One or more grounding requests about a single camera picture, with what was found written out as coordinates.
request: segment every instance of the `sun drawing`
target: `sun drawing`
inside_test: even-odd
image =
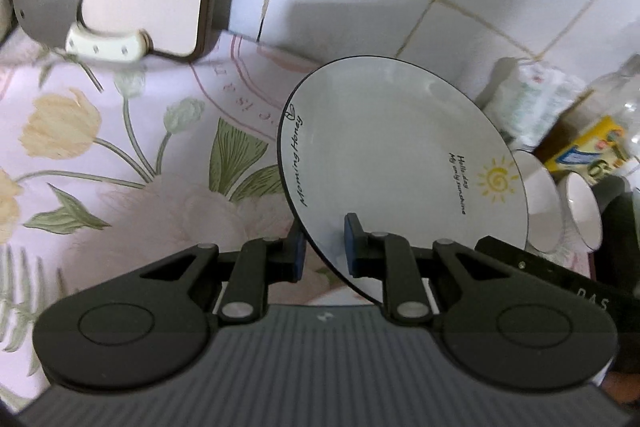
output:
[[[505,194],[514,194],[515,190],[510,182],[520,178],[516,164],[513,161],[507,163],[506,157],[502,157],[500,163],[495,158],[491,160],[491,167],[484,166],[484,172],[478,174],[481,179],[478,186],[482,187],[482,195],[491,197],[492,203],[501,201],[504,203]]]

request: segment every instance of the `yellow tulip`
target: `yellow tulip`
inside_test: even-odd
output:
[[[11,237],[20,217],[20,208],[15,200],[22,193],[20,185],[0,169],[0,245],[4,245]]]
[[[36,110],[20,136],[29,156],[53,160],[75,158],[91,147],[102,118],[82,91],[69,90],[76,96],[75,100],[59,94],[44,94],[33,102]]]

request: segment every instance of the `knife handle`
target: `knife handle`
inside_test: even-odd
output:
[[[141,30],[128,35],[105,35],[73,23],[66,35],[65,51],[82,58],[135,62],[149,51],[149,40]]]

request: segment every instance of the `floral tablecloth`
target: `floral tablecloth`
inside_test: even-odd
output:
[[[315,65],[220,34],[194,64],[123,67],[55,54],[17,31],[0,51],[0,399],[46,388],[38,315],[71,292],[196,243],[283,236],[284,103]],[[363,303],[308,249],[281,303]]]

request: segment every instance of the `cleaver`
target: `cleaver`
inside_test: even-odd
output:
[[[142,30],[109,35],[92,32],[81,23],[82,0],[14,0],[24,32],[35,41],[82,58],[135,62],[149,51]]]

